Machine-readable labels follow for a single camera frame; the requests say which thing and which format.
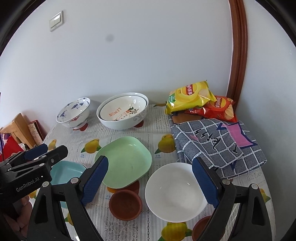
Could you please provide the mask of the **white wall switch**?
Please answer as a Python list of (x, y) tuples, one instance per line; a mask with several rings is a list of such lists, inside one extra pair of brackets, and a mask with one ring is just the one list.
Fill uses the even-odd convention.
[(49, 20), (49, 30), (53, 32), (56, 28), (64, 24), (64, 12), (60, 11)]

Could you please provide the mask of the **white ceramic bowl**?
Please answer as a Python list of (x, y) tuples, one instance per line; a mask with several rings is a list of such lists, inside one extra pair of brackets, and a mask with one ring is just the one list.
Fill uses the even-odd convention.
[(206, 198), (187, 163), (170, 163), (156, 170), (145, 187), (149, 210), (167, 222), (185, 222), (207, 206)]

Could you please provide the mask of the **fruit print tablecloth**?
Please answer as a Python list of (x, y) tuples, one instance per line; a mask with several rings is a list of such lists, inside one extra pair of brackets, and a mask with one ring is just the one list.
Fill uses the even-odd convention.
[(140, 178), (139, 196), (142, 200), (142, 212), (134, 220), (121, 221), (109, 211), (109, 199), (112, 193), (105, 185), (101, 185), (93, 201), (86, 206), (88, 214), (104, 240), (161, 240), (161, 231), (167, 225), (150, 212), (145, 202), (145, 185), (151, 176), (161, 166), (178, 160), (176, 152), (156, 153), (158, 143), (165, 134), (170, 134), (169, 117), (165, 109), (151, 104), (144, 118), (143, 126), (116, 131), (106, 128), (92, 111), (87, 119), (85, 131), (75, 131), (57, 123), (48, 132), (44, 143), (49, 145), (53, 140), (56, 146), (65, 145), (68, 149), (67, 161), (80, 163), (87, 168), (95, 160), (95, 154), (82, 152), (85, 144), (93, 139), (99, 139), (101, 147), (124, 136), (137, 138), (151, 153), (152, 165), (148, 173)]

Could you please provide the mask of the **light blue square plate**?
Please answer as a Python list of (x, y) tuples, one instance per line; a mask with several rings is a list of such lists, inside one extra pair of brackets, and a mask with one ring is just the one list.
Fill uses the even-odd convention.
[(86, 170), (86, 167), (79, 163), (60, 161), (52, 166), (52, 185), (65, 184), (74, 177), (79, 178)]

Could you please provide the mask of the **yellow chips bag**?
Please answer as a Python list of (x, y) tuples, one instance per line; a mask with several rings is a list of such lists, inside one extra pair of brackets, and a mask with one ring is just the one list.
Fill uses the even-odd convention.
[(170, 92), (166, 101), (166, 114), (191, 108), (203, 107), (216, 97), (209, 90), (207, 81), (200, 81), (177, 88)]

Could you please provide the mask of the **red chips bag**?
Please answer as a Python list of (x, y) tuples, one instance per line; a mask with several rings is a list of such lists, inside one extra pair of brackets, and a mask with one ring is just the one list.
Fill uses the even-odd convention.
[(215, 118), (221, 121), (231, 123), (238, 122), (238, 119), (233, 110), (232, 99), (225, 96), (215, 96), (216, 101), (209, 101), (204, 106), (198, 108), (187, 109), (185, 113), (199, 115), (204, 118)]

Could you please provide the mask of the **lemon print inner bowl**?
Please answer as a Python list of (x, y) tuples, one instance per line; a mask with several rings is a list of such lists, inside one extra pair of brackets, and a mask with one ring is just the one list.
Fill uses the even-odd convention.
[(145, 109), (147, 101), (137, 95), (126, 95), (108, 101), (99, 111), (105, 121), (120, 121), (131, 118)]

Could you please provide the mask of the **brown clay bowl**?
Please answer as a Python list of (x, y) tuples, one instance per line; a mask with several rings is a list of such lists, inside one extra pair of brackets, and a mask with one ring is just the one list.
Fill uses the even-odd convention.
[(199, 220), (195, 224), (195, 226), (193, 227), (193, 230), (192, 230), (192, 240), (193, 241), (196, 241), (201, 236), (202, 232), (206, 228), (211, 217), (212, 217), (211, 215), (206, 216), (206, 217), (202, 218), (201, 220)]
[(136, 219), (142, 211), (142, 200), (130, 190), (120, 190), (112, 195), (109, 201), (111, 214), (122, 221)]

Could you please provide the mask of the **brown wooden door frame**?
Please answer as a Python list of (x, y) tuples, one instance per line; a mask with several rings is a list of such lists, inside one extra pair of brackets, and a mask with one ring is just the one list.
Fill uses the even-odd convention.
[(229, 0), (232, 21), (232, 61), (227, 97), (235, 103), (236, 110), (245, 78), (247, 52), (248, 52), (248, 29), (244, 3), (242, 0)]

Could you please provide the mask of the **grey checked cloth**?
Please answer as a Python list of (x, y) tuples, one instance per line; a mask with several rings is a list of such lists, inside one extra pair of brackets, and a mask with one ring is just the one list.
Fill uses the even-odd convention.
[(243, 122), (215, 118), (170, 122), (178, 162), (200, 157), (222, 179), (232, 179), (262, 167), (267, 158)]

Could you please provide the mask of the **blue crane pattern bowl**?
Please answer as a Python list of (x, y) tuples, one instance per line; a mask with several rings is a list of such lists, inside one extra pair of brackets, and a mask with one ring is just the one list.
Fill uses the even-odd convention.
[(56, 116), (56, 122), (67, 128), (78, 130), (85, 126), (90, 114), (91, 100), (88, 97), (76, 99), (63, 107)]

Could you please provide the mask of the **red box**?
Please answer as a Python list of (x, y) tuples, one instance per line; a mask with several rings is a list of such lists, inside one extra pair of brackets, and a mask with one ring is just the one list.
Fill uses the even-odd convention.
[(9, 134), (1, 134), (1, 157), (0, 162), (6, 160), (10, 156), (17, 154), (18, 152), (23, 152), (23, 149), (15, 141), (15, 139)]

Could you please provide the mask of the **large white patterned bowl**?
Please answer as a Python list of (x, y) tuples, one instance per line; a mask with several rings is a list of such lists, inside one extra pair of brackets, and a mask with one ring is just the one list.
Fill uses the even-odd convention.
[(138, 125), (147, 114), (149, 99), (142, 93), (127, 92), (115, 95), (100, 104), (96, 115), (112, 130), (126, 130)]

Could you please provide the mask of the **green square plate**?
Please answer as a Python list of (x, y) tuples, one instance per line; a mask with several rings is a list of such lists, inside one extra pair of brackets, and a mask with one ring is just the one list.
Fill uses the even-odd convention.
[(149, 150), (135, 137), (118, 138), (102, 147), (96, 157), (108, 159), (108, 170), (103, 184), (109, 188), (121, 189), (133, 184), (148, 172), (152, 165)]

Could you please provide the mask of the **brown framed booklet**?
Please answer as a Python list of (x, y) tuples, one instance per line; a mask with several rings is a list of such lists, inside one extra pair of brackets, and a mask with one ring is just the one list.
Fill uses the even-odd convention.
[(47, 135), (44, 128), (41, 126), (38, 120), (31, 121), (28, 124), (28, 128), (30, 131), (30, 134), (32, 135), (36, 145), (43, 144), (43, 141)]

